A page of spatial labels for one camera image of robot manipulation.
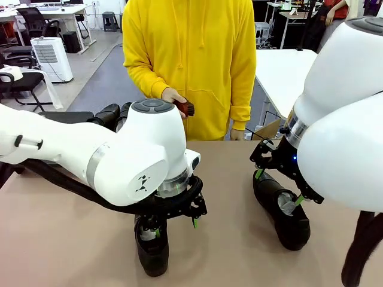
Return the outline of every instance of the black logo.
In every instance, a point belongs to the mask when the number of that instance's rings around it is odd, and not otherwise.
[[[148,191],[148,190],[146,189],[146,187],[144,186],[145,182],[147,182],[148,179],[150,179],[150,177],[147,177],[146,175],[143,175],[143,176],[141,176],[141,177],[138,179],[139,181],[142,180],[142,182],[141,182],[141,187],[138,188],[138,189],[136,190],[136,192],[137,192],[137,191],[141,191],[141,190],[143,190],[143,191]]]

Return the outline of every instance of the hoodie zipper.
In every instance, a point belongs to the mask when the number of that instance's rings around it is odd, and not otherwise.
[[[186,0],[186,61],[185,61],[185,98],[187,99],[187,82],[188,82],[188,71],[189,71],[189,21],[190,21],[190,0]]]

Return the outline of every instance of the hoodie sleeve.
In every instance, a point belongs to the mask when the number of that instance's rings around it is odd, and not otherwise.
[[[141,30],[137,0],[130,0],[123,14],[124,66],[136,84],[147,97],[161,98],[166,85],[165,80],[153,72]]]
[[[232,100],[230,118],[233,129],[245,130],[250,120],[250,100],[256,76],[256,31],[253,4],[241,1],[239,8],[239,31],[233,49],[230,75],[232,77]]]

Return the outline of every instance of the desk leg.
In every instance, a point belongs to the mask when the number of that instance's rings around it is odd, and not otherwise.
[[[85,50],[87,49],[87,47],[85,47],[84,45],[84,39],[83,37],[81,37],[81,33],[80,33],[80,28],[78,27],[77,25],[77,20],[76,20],[76,15],[73,14],[73,21],[74,21],[74,26],[76,27],[76,33],[77,33],[77,38],[80,40],[80,45],[81,45],[81,51],[82,53],[85,52]]]
[[[283,49],[283,44],[285,43],[285,37],[286,37],[287,25],[288,25],[288,18],[286,18],[286,24],[285,24],[285,29],[284,29],[284,31],[283,31],[281,47],[279,48],[279,49],[281,49],[281,50]]]
[[[265,95],[265,99],[263,100],[261,116],[259,117],[259,126],[263,126],[263,120],[265,119],[266,111],[270,108],[270,100],[267,95]]]
[[[273,13],[271,14],[271,18],[269,22],[269,36],[271,35],[273,27],[274,27],[274,12],[275,12],[275,7],[273,7]]]
[[[266,9],[266,16],[265,16],[265,22],[267,23],[268,21],[268,14],[269,14],[269,4],[267,4],[268,5],[268,7],[267,7],[267,9]]]
[[[24,39],[22,33],[20,32],[19,23],[17,22],[16,17],[14,17],[14,22],[16,24],[16,32],[19,34],[20,42],[22,43],[22,46],[25,46]]]
[[[84,9],[83,10],[84,12],[84,18],[85,18],[85,23],[86,23],[86,29],[88,30],[88,34],[89,34],[89,45],[93,45],[97,40],[92,40],[92,36],[90,34],[90,28],[89,28],[89,22],[88,22],[88,16],[86,14],[86,10]]]

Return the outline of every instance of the black cable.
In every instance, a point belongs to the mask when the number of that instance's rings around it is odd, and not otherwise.
[[[20,163],[20,165],[42,176],[52,184],[62,187],[77,194],[78,196],[84,197],[85,199],[93,201],[107,209],[137,215],[161,215],[174,213],[175,210],[184,210],[200,194],[203,187],[202,181],[197,176],[193,175],[189,178],[189,185],[191,187],[187,190],[187,192],[183,192],[168,199],[163,199],[157,196],[149,196],[146,199],[132,205],[116,206],[106,201],[87,185],[64,175],[41,160],[28,159]]]
[[[383,213],[379,213],[373,219],[370,213],[363,214],[360,217],[366,217],[367,220],[358,220],[355,231],[354,241],[348,249],[346,260],[342,269],[342,283],[345,287],[358,287],[360,278],[370,258],[372,252],[383,239]]]

